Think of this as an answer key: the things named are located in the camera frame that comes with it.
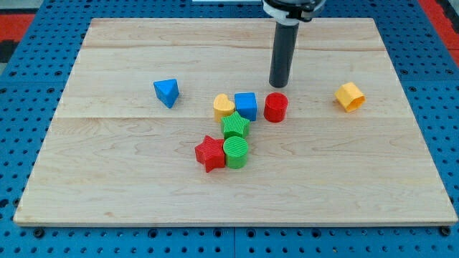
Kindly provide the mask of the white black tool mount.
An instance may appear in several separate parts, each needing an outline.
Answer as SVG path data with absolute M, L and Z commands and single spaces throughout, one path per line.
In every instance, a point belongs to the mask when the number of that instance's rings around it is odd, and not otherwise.
M 262 0 L 263 11 L 282 25 L 310 22 L 325 4 L 326 0 Z

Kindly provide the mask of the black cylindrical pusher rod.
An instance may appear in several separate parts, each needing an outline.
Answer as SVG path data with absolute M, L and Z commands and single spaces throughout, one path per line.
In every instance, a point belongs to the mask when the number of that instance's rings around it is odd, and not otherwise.
M 298 28 L 299 24 L 276 23 L 269 76 L 273 87 L 282 88 L 288 84 Z

